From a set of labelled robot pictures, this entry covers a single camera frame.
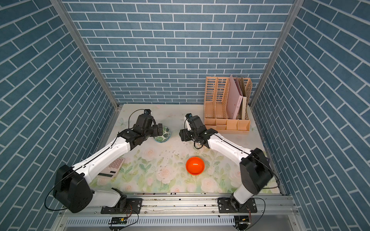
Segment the green leaf bowl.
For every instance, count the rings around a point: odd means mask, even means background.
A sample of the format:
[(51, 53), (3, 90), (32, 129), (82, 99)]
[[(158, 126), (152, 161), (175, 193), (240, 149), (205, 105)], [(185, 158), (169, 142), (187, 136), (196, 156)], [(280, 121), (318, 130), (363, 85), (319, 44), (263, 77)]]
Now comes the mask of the green leaf bowl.
[(156, 142), (160, 142), (160, 143), (166, 142), (171, 137), (171, 131), (169, 130), (168, 127), (163, 126), (162, 130), (163, 130), (163, 134), (161, 136), (154, 137), (154, 140)]

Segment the orange bowl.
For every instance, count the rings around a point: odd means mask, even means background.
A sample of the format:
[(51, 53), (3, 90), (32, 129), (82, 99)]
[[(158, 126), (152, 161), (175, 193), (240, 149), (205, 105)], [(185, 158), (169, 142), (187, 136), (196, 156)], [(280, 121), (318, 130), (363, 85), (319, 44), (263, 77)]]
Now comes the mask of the orange bowl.
[(205, 169), (204, 161), (199, 157), (191, 157), (186, 162), (186, 170), (190, 175), (200, 175)]

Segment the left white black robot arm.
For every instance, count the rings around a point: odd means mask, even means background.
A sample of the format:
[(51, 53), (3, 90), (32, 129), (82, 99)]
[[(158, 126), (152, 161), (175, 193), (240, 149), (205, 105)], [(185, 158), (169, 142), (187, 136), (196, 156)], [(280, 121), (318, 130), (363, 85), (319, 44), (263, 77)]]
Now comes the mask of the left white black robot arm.
[(163, 125), (156, 123), (149, 109), (139, 115), (131, 129), (119, 132), (116, 138), (87, 159), (69, 167), (61, 166), (55, 175), (53, 197), (72, 213), (87, 207), (106, 207), (114, 212), (126, 212), (127, 196), (119, 189), (94, 191), (89, 184), (116, 159), (141, 145), (150, 137), (163, 134)]

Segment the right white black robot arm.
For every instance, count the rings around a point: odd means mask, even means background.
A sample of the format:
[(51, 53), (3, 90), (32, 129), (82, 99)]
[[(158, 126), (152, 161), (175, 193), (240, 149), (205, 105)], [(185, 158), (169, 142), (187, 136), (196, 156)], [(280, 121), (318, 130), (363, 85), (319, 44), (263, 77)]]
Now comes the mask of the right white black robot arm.
[(242, 185), (232, 193), (229, 204), (235, 211), (246, 207), (245, 203), (268, 184), (274, 172), (261, 149), (250, 150), (226, 139), (218, 131), (207, 129), (199, 116), (185, 115), (184, 128), (179, 132), (182, 141), (193, 141), (217, 151), (240, 167)]

